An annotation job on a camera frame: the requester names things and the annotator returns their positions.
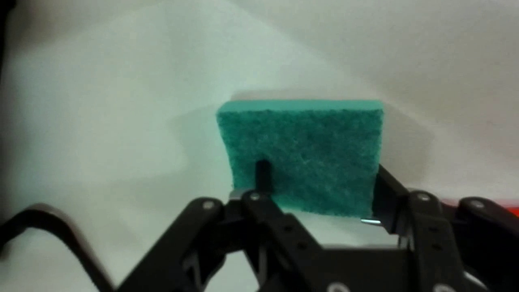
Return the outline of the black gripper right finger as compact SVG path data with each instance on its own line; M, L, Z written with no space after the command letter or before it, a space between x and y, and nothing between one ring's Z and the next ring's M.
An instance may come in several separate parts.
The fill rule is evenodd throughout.
M498 203L449 206L379 165L373 216L410 253L417 292L519 292L519 217Z

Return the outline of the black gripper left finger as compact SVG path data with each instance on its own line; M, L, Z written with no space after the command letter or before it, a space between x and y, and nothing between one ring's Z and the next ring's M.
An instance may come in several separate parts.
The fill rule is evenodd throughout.
M258 292L324 292L323 248L272 201L272 165L258 161L255 188L238 199L191 201L117 292L204 292L225 256L242 251Z

